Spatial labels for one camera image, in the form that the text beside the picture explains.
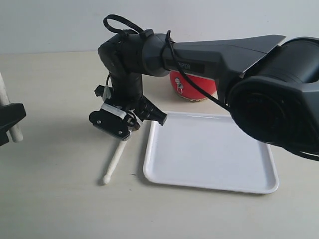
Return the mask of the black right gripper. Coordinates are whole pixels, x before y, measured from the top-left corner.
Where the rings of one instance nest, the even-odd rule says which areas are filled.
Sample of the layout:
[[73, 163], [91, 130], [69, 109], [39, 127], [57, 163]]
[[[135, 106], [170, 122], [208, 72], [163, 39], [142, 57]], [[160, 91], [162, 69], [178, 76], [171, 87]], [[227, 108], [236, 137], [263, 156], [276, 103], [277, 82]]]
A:
[[94, 90], [103, 103], [115, 106], [129, 114], [131, 130], [140, 128], [144, 120], [152, 120], [164, 125], [167, 114], [157, 108], [149, 99], [143, 96], [141, 84], [98, 85]]

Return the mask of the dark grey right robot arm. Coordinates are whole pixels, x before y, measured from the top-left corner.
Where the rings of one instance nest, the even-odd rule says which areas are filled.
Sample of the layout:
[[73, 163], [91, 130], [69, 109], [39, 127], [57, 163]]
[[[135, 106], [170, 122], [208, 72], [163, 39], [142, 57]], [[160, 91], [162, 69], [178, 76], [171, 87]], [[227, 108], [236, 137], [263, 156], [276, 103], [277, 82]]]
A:
[[282, 35], [235, 40], [174, 42], [169, 34], [116, 34], [98, 48], [108, 69], [95, 94], [103, 107], [90, 122], [122, 140], [145, 120], [167, 114], [143, 95], [142, 76], [213, 80], [217, 98], [250, 137], [310, 160], [319, 158], [319, 41]]

